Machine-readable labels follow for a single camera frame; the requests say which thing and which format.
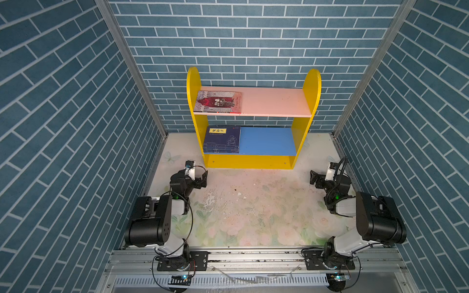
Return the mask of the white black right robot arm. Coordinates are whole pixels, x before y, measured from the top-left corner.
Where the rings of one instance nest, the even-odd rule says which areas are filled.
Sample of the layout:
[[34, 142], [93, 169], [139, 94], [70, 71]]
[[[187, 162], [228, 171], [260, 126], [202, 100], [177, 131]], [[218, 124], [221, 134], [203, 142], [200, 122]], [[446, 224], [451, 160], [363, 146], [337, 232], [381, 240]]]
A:
[[351, 179], [331, 168], [325, 175], [311, 171], [310, 184], [326, 192], [323, 200], [331, 214], [355, 221], [355, 228], [325, 243], [321, 259], [326, 266], [343, 266], [360, 251], [402, 244], [407, 239], [403, 218], [392, 198], [366, 192], [350, 195]]

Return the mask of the red illustrated cover book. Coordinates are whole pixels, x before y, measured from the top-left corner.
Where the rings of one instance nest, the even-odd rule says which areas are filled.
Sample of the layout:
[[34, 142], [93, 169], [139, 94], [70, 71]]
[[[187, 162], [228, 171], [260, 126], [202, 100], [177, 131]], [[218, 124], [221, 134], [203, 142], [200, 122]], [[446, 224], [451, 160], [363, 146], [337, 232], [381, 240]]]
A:
[[239, 114], [241, 112], [241, 102], [241, 92], [201, 90], [198, 92], [194, 111]]

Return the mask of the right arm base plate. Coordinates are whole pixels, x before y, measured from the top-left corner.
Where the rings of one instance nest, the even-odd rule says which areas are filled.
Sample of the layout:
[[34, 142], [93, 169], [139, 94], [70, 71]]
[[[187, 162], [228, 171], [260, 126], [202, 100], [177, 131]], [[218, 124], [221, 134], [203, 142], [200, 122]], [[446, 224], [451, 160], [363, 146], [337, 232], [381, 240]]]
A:
[[336, 271], [338, 269], [351, 271], [355, 269], [352, 257], [342, 256], [335, 252], [325, 252], [321, 249], [303, 249], [300, 255], [304, 258], [308, 271]]

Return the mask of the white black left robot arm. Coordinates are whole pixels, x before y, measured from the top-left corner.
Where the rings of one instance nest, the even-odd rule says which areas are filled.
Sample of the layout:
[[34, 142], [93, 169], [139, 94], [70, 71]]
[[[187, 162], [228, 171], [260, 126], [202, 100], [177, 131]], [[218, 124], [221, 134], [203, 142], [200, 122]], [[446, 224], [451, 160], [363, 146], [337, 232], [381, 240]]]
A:
[[195, 176], [195, 167], [171, 176], [170, 190], [160, 197], [139, 197], [124, 233], [129, 247], [151, 247], [162, 258], [189, 259], [188, 238], [179, 238], [171, 232], [173, 216], [192, 212], [189, 196], [194, 189], [207, 186], [208, 171]]

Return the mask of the navy book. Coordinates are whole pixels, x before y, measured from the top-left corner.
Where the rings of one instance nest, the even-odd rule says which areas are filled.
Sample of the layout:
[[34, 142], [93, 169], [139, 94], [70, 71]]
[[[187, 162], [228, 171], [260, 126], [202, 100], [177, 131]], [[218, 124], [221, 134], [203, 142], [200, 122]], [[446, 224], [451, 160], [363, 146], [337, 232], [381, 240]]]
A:
[[241, 127], [208, 127], [203, 143], [205, 153], [239, 153]]

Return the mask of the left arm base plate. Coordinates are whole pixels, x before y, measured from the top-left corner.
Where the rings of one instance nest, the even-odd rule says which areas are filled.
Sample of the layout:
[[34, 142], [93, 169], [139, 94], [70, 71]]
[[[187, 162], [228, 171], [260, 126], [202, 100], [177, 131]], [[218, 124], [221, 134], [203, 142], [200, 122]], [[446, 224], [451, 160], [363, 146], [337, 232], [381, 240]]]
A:
[[181, 256], [176, 257], [158, 257], [156, 270], [158, 272], [176, 272], [188, 271], [206, 271], [208, 263], [207, 251], [183, 252]]

